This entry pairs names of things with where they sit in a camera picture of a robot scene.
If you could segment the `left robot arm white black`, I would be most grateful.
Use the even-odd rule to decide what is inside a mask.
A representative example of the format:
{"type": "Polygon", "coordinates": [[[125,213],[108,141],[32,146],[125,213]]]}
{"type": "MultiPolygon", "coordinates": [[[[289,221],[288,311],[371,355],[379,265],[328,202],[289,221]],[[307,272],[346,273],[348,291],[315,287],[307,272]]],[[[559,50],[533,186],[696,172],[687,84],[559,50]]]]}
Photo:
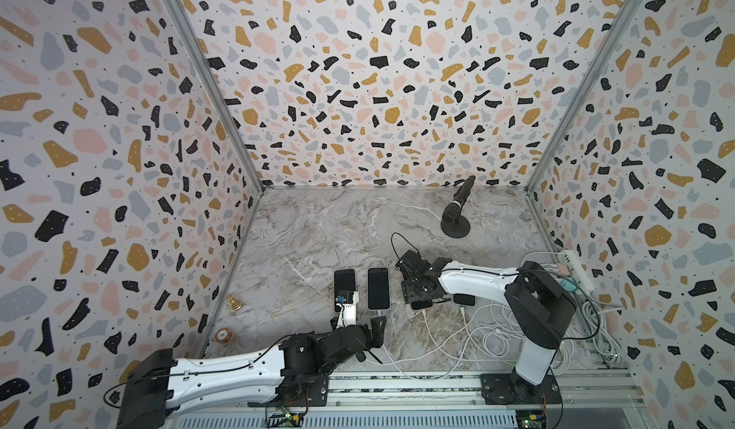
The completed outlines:
{"type": "Polygon", "coordinates": [[[176,358],[158,350],[124,380],[120,428],[160,428],[169,418],[224,404],[323,406],[329,377],[352,358],[382,348],[387,319],[330,333],[287,335],[259,352],[213,359],[176,358]]]}

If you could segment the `black phone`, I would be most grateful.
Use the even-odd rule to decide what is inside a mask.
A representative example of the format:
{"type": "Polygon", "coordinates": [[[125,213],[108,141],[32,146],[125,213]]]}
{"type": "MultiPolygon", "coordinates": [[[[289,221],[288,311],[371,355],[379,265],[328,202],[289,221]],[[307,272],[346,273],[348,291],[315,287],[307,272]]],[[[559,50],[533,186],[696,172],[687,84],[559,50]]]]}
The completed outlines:
{"type": "Polygon", "coordinates": [[[367,272],[367,303],[375,312],[390,308],[390,273],[388,268],[370,268],[367,272]]]}
{"type": "Polygon", "coordinates": [[[353,269],[340,269],[334,272],[334,310],[340,313],[347,305],[354,304],[357,292],[355,271],[353,269]]]}
{"type": "Polygon", "coordinates": [[[418,312],[419,310],[427,310],[427,308],[432,308],[432,306],[434,306],[434,301],[433,300],[413,301],[410,303],[410,306],[413,310],[418,312]]]}
{"type": "Polygon", "coordinates": [[[473,295],[457,293],[453,295],[453,302],[463,307],[474,307],[477,299],[473,295]]]}

